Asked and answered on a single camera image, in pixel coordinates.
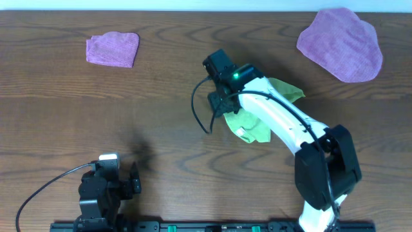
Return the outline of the green microfiber cloth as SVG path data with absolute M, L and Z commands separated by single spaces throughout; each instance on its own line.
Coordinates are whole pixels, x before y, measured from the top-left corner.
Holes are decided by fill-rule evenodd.
M 271 85 L 289 102 L 305 97 L 303 91 L 279 79 L 269 78 Z M 271 129 L 255 115 L 241 108 L 237 113 L 223 114 L 227 126 L 233 134 L 246 143 L 266 143 L 271 140 Z

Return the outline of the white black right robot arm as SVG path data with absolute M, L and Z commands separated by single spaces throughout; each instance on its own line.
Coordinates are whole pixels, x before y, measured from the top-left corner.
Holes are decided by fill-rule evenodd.
M 338 231 L 340 206 L 362 173 L 350 132 L 307 116 L 252 64 L 234 64 L 219 49 L 203 67 L 216 91 L 208 96 L 215 119 L 245 110 L 264 122 L 294 155 L 295 185 L 304 199 L 300 231 Z

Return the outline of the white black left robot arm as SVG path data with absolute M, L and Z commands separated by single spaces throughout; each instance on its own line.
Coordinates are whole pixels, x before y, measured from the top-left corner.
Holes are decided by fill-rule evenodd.
M 119 161 L 97 160 L 92 170 L 83 174 L 79 186 L 81 216 L 75 220 L 74 231 L 132 231 L 132 223 L 118 212 L 123 200 L 131 200 L 142 187 L 136 163 L 129 178 L 119 178 Z

